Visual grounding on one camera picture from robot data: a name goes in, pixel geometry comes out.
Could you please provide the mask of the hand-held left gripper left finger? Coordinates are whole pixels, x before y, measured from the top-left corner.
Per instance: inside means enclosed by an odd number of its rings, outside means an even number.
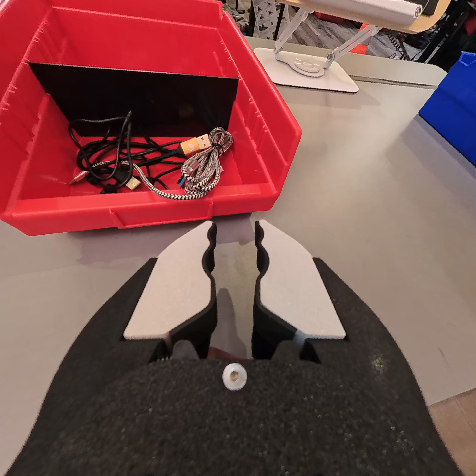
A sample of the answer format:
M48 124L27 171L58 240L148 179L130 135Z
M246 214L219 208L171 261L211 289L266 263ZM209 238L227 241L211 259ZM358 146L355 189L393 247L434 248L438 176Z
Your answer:
M161 339L169 348L180 340L210 344L217 326L216 237L215 223L205 221L158 255L124 331L126 340Z

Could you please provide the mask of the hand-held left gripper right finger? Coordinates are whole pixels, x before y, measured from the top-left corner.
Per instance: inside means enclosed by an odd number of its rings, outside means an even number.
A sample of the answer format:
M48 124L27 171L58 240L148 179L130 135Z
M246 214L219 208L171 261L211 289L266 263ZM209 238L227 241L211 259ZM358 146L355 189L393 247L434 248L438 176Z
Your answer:
M346 332L307 249L266 220L255 222L259 276L255 285L255 335L271 346L291 340L344 340Z

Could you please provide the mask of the black cable gold plug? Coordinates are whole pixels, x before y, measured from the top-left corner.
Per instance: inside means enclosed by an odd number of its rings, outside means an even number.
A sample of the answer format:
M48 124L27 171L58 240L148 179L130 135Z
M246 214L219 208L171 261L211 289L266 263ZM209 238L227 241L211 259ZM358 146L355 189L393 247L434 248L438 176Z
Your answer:
M108 119L75 119L68 124L68 133L77 147L76 165L79 171L69 185L87 181L100 187L102 194L117 193L120 189L134 191L142 183L140 172L145 173L152 185L159 183L169 188L161 177L185 161L180 140L158 143L139 129L140 137L133 138L133 113ZM82 145L77 136L78 126L105 126L106 133L97 140Z

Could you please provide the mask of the red plastic bin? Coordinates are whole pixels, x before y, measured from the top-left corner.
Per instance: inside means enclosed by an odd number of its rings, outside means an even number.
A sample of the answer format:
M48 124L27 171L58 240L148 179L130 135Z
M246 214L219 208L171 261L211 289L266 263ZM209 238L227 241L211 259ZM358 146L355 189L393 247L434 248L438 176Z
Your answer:
M1 220L28 236L128 229L270 210L301 128L219 1L1 1ZM69 122L30 62L238 79L222 178L188 200L140 185L102 194L79 171Z

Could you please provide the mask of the blue plastic bin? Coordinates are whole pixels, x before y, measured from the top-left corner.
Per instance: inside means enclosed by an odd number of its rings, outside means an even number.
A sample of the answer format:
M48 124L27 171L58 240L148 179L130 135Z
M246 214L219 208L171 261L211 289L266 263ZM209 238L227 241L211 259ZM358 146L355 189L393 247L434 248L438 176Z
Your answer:
M460 58L419 111L420 117L476 165L476 54Z

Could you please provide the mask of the grey desk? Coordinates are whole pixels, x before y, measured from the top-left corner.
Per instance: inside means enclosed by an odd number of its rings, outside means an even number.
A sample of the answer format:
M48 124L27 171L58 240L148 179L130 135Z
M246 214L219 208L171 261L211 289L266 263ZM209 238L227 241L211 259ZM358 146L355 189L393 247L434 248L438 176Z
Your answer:
M355 95L278 87L302 138L273 208L215 218L212 346L250 356L263 218L372 308L431 405L475 388L475 169L418 116L442 70L362 55L341 64ZM28 237L1 223L1 474L87 321L194 225Z

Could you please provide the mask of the black divider in red bin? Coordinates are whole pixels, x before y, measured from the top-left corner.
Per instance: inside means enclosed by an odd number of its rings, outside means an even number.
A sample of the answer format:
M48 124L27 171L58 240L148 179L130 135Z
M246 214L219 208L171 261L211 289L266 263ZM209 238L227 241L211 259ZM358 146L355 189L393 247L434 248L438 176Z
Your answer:
M29 63L80 137L117 136L125 117L133 137L198 137L228 129L238 79Z

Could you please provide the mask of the white folding stand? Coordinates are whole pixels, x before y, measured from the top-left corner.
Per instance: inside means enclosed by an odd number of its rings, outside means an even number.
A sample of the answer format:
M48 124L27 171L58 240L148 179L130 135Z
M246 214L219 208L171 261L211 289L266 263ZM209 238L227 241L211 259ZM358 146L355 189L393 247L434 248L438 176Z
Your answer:
M332 50L326 58L284 51L286 41L312 12L312 9L303 7L282 31L273 49L256 48L254 53L275 84L352 94L357 93L359 87L336 60L364 40L376 35L385 23L393 22L400 27L410 26L422 15L426 7L426 3L402 0L308 1L308 3L318 11L333 7L343 10L350 16L361 16L364 19L369 17L376 20L377 24L366 26Z

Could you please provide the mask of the grey mesh chair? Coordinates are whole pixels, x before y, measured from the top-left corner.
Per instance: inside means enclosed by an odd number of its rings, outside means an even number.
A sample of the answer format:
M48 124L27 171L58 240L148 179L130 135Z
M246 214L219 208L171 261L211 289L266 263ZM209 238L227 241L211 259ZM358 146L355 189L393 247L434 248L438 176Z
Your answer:
M231 15L246 37L276 40L289 22L289 8L270 0L223 0L223 11Z

